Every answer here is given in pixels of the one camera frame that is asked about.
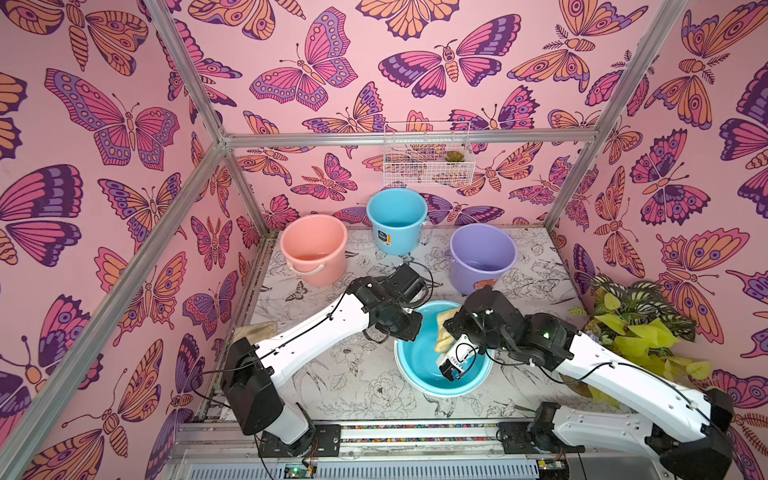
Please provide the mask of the yellow microfiber cloth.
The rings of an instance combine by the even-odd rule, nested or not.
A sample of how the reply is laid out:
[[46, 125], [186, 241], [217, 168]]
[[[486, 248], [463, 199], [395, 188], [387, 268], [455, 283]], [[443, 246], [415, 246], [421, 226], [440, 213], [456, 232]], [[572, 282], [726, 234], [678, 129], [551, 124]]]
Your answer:
[[437, 325], [437, 340], [434, 347], [434, 351], [438, 354], [444, 354], [447, 353], [452, 345], [455, 343], [456, 339], [448, 332], [448, 330], [445, 327], [445, 323], [452, 319], [456, 313], [459, 312], [459, 308], [454, 308], [451, 310], [446, 310], [441, 313], [439, 313], [436, 317], [436, 325]]

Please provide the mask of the purple plastic bucket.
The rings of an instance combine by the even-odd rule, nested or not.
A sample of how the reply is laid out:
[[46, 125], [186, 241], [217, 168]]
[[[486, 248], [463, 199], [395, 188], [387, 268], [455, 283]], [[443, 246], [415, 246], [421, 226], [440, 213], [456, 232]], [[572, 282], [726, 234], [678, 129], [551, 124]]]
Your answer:
[[515, 265], [518, 248], [505, 231], [487, 224], [458, 228], [449, 242], [451, 285], [470, 295], [488, 286], [494, 288]]

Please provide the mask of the blue bucket white handle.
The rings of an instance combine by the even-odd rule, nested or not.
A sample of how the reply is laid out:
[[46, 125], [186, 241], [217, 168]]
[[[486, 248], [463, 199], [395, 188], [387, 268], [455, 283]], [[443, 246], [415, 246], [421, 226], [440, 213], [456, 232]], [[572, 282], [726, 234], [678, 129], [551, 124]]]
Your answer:
[[469, 351], [463, 363], [465, 375], [454, 381], [439, 371], [440, 355], [434, 351], [438, 339], [438, 315], [458, 307], [446, 300], [431, 301], [418, 309], [422, 325], [414, 341], [395, 341], [395, 360], [401, 375], [417, 390], [433, 397], [451, 398], [469, 394], [488, 377], [493, 363], [484, 354], [479, 357]]

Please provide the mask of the pink plastic bucket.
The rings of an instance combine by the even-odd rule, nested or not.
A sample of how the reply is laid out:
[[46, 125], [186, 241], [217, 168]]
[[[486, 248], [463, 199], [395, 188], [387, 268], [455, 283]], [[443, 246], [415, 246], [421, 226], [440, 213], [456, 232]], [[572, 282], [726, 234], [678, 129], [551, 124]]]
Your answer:
[[314, 287], [337, 282], [346, 272], [346, 226], [337, 218], [313, 214], [289, 224], [279, 247], [291, 272]]

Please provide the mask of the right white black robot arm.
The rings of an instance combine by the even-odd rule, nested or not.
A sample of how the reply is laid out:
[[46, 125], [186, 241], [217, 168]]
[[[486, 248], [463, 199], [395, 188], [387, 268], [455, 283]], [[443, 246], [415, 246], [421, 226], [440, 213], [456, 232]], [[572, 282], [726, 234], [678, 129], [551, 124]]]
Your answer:
[[543, 402], [527, 427], [541, 451], [599, 447], [643, 455], [678, 479], [723, 479], [733, 462], [731, 397], [680, 386], [638, 366], [548, 313], [522, 314], [486, 286], [443, 321], [454, 343], [438, 361], [453, 381], [472, 356], [502, 351], [525, 366], [583, 382], [630, 408], [590, 413]]

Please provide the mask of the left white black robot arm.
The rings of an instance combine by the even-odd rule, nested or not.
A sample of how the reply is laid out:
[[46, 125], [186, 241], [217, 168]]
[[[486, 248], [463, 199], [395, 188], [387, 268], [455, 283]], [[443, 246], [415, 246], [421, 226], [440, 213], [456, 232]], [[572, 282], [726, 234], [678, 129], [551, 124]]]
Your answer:
[[329, 306], [282, 334], [234, 341], [220, 388], [243, 435], [267, 433], [294, 457], [310, 452], [315, 425], [303, 407], [283, 400], [279, 389], [321, 353], [371, 328], [386, 338], [415, 340], [423, 321], [417, 309], [431, 293], [430, 282], [402, 264], [386, 276], [352, 280]]

